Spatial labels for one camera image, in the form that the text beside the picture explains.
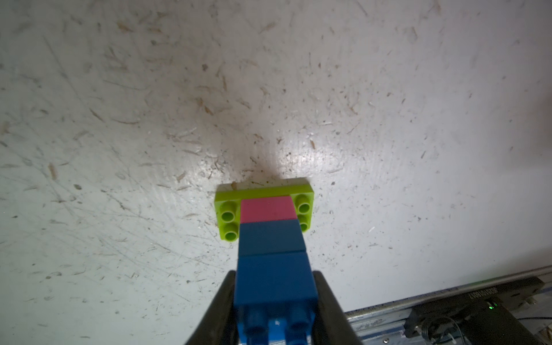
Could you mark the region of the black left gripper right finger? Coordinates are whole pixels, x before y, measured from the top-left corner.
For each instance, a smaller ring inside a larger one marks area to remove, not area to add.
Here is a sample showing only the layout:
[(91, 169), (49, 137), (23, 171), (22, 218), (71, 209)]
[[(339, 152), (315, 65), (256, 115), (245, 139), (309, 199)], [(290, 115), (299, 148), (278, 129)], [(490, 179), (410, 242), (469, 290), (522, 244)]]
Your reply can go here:
[(312, 330), (312, 344), (358, 344), (362, 341), (355, 334), (345, 313), (320, 271), (313, 271), (319, 295)]

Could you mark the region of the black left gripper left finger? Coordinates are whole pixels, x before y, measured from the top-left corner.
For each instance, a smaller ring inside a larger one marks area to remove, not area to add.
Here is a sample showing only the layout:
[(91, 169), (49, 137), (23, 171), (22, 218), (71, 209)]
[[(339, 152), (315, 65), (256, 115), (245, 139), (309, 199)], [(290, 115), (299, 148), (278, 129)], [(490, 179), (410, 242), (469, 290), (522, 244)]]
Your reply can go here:
[(185, 344), (238, 344), (239, 332), (234, 311), (236, 271), (230, 270), (215, 294), (199, 325)]

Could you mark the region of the blue lego brick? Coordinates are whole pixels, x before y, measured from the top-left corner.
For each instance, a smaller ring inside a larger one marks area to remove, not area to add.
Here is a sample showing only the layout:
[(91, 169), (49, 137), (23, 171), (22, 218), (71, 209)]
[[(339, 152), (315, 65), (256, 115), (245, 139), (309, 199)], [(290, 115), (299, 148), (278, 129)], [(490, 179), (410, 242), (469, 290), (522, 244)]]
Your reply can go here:
[(297, 219), (240, 225), (239, 257), (305, 251), (306, 244)]
[(244, 343), (308, 343), (319, 295), (305, 252), (240, 257), (235, 283)]

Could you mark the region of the pink lego brick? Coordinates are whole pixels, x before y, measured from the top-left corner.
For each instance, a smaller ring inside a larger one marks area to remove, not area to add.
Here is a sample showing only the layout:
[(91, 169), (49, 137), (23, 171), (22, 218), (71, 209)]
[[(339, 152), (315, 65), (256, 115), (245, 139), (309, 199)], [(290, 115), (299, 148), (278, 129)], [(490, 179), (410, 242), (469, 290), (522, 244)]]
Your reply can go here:
[(241, 201), (240, 224), (293, 219), (297, 219), (297, 214), (289, 195)]

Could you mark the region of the lime green long lego brick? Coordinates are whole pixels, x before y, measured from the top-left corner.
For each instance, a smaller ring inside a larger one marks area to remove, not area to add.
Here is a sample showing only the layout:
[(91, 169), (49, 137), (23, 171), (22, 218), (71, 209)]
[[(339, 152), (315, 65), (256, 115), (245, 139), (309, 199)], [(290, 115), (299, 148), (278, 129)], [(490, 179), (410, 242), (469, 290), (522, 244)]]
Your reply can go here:
[(308, 231), (311, 228), (315, 200), (315, 193), (310, 183), (236, 190), (230, 185), (220, 185), (215, 193), (214, 210), (221, 240), (226, 242), (238, 240), (242, 200), (277, 196), (292, 198), (301, 230)]

